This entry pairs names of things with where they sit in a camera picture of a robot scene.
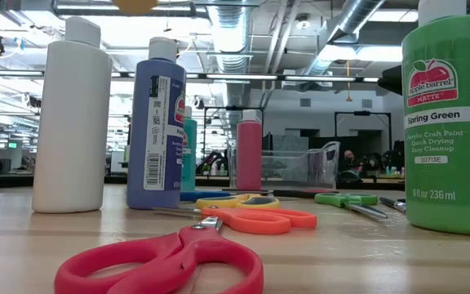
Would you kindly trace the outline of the blue paint bottle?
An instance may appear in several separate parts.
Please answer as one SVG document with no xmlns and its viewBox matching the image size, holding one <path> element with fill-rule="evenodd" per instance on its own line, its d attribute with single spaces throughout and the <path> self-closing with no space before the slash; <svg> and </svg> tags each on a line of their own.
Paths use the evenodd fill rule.
<svg viewBox="0 0 470 294">
<path fill-rule="evenodd" d="M 180 205 L 186 117 L 186 71 L 174 40 L 154 37 L 136 66 L 126 204 L 132 209 Z"/>
</svg>

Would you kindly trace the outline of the teal paint bottle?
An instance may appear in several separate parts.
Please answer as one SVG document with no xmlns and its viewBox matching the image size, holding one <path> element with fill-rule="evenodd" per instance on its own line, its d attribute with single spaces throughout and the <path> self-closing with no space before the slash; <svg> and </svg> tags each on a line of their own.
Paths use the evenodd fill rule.
<svg viewBox="0 0 470 294">
<path fill-rule="evenodd" d="M 181 172 L 181 191 L 195 190 L 196 156 L 197 156 L 197 122 L 192 118 L 192 107 L 185 108 L 183 163 Z"/>
</svg>

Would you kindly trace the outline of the black metal frame stand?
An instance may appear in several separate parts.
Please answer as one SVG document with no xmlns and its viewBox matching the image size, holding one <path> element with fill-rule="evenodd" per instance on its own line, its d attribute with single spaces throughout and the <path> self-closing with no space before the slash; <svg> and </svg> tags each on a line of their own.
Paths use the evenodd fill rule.
<svg viewBox="0 0 470 294">
<path fill-rule="evenodd" d="M 385 124 L 388 127 L 388 150 L 392 151 L 393 143 L 392 143 L 392 115 L 387 112 L 370 112 L 367 110 L 360 110 L 360 111 L 337 111 L 334 112 L 333 114 L 333 119 L 334 119 L 334 139 L 337 140 L 339 138 L 339 133 L 338 133 L 338 128 L 339 128 L 339 122 L 338 122 L 338 116 L 340 115 L 352 115 L 352 116 L 361 116 L 361 117 L 366 117 L 366 116 L 375 116 L 378 120 L 381 122 L 385 123 L 383 120 L 379 118 L 380 115 L 385 116 L 388 119 L 388 122 Z"/>
</svg>

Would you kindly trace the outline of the red paint bottle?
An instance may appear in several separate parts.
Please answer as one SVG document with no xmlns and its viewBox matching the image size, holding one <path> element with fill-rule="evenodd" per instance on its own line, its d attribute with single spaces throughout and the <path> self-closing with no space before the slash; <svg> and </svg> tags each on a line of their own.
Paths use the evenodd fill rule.
<svg viewBox="0 0 470 294">
<path fill-rule="evenodd" d="M 237 125 L 237 189 L 261 190 L 261 156 L 261 122 L 255 109 L 245 109 Z"/>
</svg>

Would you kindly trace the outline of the green scissors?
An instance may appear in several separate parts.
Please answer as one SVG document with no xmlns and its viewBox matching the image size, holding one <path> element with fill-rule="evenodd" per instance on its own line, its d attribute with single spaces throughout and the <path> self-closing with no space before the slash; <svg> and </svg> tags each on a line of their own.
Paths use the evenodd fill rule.
<svg viewBox="0 0 470 294">
<path fill-rule="evenodd" d="M 374 208 L 374 205 L 379 202 L 379 197 L 371 194 L 319 193 L 315 194 L 314 201 L 318 204 L 348 209 L 373 218 L 388 218 L 386 213 Z"/>
</svg>

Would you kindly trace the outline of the orange small scissors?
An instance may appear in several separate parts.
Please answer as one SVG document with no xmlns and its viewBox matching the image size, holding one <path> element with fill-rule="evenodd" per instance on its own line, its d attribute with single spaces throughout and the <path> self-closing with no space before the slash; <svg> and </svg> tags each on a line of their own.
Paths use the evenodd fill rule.
<svg viewBox="0 0 470 294">
<path fill-rule="evenodd" d="M 203 218 L 218 217 L 228 227 L 248 234 L 285 234 L 294 228 L 314 229 L 317 217 L 308 212 L 281 208 L 164 208 L 154 210 L 177 214 L 198 215 Z"/>
</svg>

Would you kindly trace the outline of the person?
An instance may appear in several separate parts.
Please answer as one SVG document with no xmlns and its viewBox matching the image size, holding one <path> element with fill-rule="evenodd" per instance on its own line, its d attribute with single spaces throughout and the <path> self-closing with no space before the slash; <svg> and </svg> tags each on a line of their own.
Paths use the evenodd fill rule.
<svg viewBox="0 0 470 294">
<path fill-rule="evenodd" d="M 344 152 L 344 159 L 341 163 L 341 171 L 348 171 L 348 170 L 359 170 L 360 165 L 356 161 L 354 153 L 351 150 L 346 150 Z"/>
</svg>

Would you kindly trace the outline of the clear plastic bin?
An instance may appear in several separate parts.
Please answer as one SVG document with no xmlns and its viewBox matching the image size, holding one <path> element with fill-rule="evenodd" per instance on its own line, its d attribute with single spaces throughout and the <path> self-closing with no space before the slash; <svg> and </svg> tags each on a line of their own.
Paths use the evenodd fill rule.
<svg viewBox="0 0 470 294">
<path fill-rule="evenodd" d="M 340 143 L 331 141 L 320 149 L 304 151 L 263 150 L 261 190 L 275 187 L 334 189 L 339 172 Z M 237 189 L 237 149 L 229 146 L 229 186 Z"/>
</svg>

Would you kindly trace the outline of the yellow grey scissors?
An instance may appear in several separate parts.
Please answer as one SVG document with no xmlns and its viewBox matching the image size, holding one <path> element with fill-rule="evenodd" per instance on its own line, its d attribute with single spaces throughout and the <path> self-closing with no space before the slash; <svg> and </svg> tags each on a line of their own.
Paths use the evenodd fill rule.
<svg viewBox="0 0 470 294">
<path fill-rule="evenodd" d="M 228 208 L 279 208 L 280 201 L 274 197 L 260 194 L 236 194 L 215 198 L 200 198 L 196 208 L 228 207 Z"/>
</svg>

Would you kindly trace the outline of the green paint bottle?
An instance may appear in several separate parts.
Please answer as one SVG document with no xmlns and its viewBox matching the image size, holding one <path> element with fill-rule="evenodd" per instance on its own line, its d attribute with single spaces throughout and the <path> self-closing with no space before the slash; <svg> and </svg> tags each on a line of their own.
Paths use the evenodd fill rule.
<svg viewBox="0 0 470 294">
<path fill-rule="evenodd" d="M 406 215 L 470 234 L 470 15 L 467 0 L 419 0 L 402 42 Z"/>
</svg>

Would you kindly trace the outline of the white paint bottle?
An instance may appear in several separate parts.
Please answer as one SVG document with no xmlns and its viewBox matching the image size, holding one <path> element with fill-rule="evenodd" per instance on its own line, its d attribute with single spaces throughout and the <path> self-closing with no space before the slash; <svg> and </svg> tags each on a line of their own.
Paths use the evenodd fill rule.
<svg viewBox="0 0 470 294">
<path fill-rule="evenodd" d="M 101 208 L 112 60 L 100 27 L 69 17 L 49 44 L 44 74 L 32 209 L 37 213 Z"/>
</svg>

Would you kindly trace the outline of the yellow paint bottle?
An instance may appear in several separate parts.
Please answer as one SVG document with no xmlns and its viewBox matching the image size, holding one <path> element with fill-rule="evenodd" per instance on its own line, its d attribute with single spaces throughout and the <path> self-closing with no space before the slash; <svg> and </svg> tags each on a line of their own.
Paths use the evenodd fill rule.
<svg viewBox="0 0 470 294">
<path fill-rule="evenodd" d="M 158 5 L 158 0 L 112 0 L 120 12 L 140 16 L 148 14 Z"/>
</svg>

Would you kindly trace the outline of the red small scissors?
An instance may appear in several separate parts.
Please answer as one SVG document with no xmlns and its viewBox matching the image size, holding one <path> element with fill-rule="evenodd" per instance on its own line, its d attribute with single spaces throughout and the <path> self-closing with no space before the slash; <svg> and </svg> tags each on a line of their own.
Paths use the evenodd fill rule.
<svg viewBox="0 0 470 294">
<path fill-rule="evenodd" d="M 176 233 L 81 252 L 57 270 L 55 294 L 171 294 L 206 263 L 224 263 L 244 274 L 220 294 L 263 294 L 262 260 L 251 249 L 222 237 L 221 225 L 219 218 L 207 217 Z"/>
</svg>

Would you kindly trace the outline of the blue scissors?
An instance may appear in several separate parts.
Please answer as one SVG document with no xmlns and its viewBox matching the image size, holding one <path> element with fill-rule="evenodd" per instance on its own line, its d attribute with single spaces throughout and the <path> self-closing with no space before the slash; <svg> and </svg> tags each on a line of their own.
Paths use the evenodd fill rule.
<svg viewBox="0 0 470 294">
<path fill-rule="evenodd" d="M 201 198 L 227 197 L 229 192 L 225 191 L 183 191 L 180 193 L 181 202 L 196 202 Z"/>
</svg>

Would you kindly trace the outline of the silver air duct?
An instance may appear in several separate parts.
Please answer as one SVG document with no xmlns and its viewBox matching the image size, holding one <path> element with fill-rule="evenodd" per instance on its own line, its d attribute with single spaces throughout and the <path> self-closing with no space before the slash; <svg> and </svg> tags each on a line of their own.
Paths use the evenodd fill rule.
<svg viewBox="0 0 470 294">
<path fill-rule="evenodd" d="M 212 37 L 221 74 L 247 74 L 251 9 L 236 6 L 209 6 Z"/>
<path fill-rule="evenodd" d="M 357 43 L 361 28 L 377 12 L 386 0 L 346 0 L 342 11 L 325 20 L 317 36 L 317 54 L 304 69 L 303 75 L 323 75 L 337 57 L 340 47 L 332 42 L 343 38 L 345 43 Z"/>
</svg>

